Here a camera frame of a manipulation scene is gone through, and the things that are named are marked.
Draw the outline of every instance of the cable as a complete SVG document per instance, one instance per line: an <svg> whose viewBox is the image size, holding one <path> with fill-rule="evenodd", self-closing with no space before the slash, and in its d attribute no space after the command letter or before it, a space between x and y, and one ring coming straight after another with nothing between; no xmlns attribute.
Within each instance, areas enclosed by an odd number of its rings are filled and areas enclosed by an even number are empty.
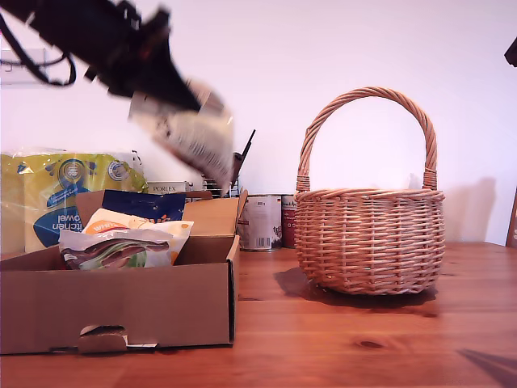
<svg viewBox="0 0 517 388"><path fill-rule="evenodd" d="M63 53L62 58L56 60L57 61L56 63L63 61L65 59L69 62L70 75L69 75L68 81L61 82L61 81L50 80L50 79L48 79L47 75L44 74L40 69L40 67L44 67L44 65L34 63L34 61L27 55L27 53L25 53L25 51L23 50L20 43L16 40L15 36L12 34L11 30L8 28L6 21L2 17L2 14L0 14L0 32L2 32L2 34L4 35L4 37L7 40L7 43L10 45L10 47L15 52L15 54L18 56L19 63L21 65L24 65L25 67L27 67L27 69L32 73L32 75L34 75L36 78L38 78L41 82L52 85L52 86L59 86L59 87L69 86L75 82L77 73L75 70L74 60L72 59L72 57L70 56L69 53Z"/></svg>

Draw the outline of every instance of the wall socket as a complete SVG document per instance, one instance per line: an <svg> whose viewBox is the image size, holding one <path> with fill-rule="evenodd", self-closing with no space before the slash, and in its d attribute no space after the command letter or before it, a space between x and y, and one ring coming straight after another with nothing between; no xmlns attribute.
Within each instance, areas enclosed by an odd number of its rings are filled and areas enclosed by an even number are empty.
<svg viewBox="0 0 517 388"><path fill-rule="evenodd" d="M29 57L35 63L41 63L50 61L48 53L44 48L30 48L25 50ZM4 61L16 61L19 62L18 57L12 50L1 50L0 58ZM41 71L45 74L45 68L42 67ZM35 78L30 71L24 66L12 66L0 64L0 84L2 87L5 86L18 86L18 85L33 85L40 84L41 81Z"/></svg>

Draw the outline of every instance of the food packet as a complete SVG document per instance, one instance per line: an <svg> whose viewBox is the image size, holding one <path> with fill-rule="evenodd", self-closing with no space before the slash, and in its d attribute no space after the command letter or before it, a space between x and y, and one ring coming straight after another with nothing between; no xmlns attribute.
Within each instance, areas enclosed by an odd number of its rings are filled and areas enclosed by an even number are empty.
<svg viewBox="0 0 517 388"><path fill-rule="evenodd" d="M173 235L188 235L193 221L150 221L138 216L129 216L107 209L98 209L82 230L84 234L97 234L109 230L142 229L158 230Z"/></svg>
<svg viewBox="0 0 517 388"><path fill-rule="evenodd" d="M233 174L233 117L221 99L204 84L187 80L199 112L181 111L148 95L135 93L129 117L187 165L213 178L222 196Z"/></svg>
<svg viewBox="0 0 517 388"><path fill-rule="evenodd" d="M106 190L103 208L146 218L151 222L177 221L183 217L186 193L148 194Z"/></svg>
<svg viewBox="0 0 517 388"><path fill-rule="evenodd" d="M160 230L110 230L84 234L62 230L61 257L68 269L151 268L174 265L188 239Z"/></svg>

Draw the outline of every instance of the red can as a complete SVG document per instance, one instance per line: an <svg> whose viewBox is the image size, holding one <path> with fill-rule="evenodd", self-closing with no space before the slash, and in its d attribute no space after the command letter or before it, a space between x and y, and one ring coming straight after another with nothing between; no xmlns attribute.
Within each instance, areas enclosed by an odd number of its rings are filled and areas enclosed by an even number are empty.
<svg viewBox="0 0 517 388"><path fill-rule="evenodd" d="M294 196L282 196L282 247L294 248L294 216L296 202Z"/></svg>

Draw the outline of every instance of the basket handle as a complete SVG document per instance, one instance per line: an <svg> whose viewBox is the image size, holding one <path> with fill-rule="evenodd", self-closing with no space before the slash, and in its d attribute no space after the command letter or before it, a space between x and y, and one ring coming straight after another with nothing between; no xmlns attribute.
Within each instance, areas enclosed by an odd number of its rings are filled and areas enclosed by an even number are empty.
<svg viewBox="0 0 517 388"><path fill-rule="evenodd" d="M305 131L305 141L301 149L300 165L298 166L296 190L298 192L308 192L310 190L310 154L313 150L314 139L323 123L345 103L350 103L355 99L362 99L364 97L383 97L385 99L391 99L407 109L415 119L418 120L426 138L426 166L423 173L423 188L436 190L436 135L431 120L429 120L427 114L419 108L416 103L408 99L402 93L384 87L365 87L349 91L334 99L334 101L329 103L317 115L316 119L314 119L313 123Z"/></svg>

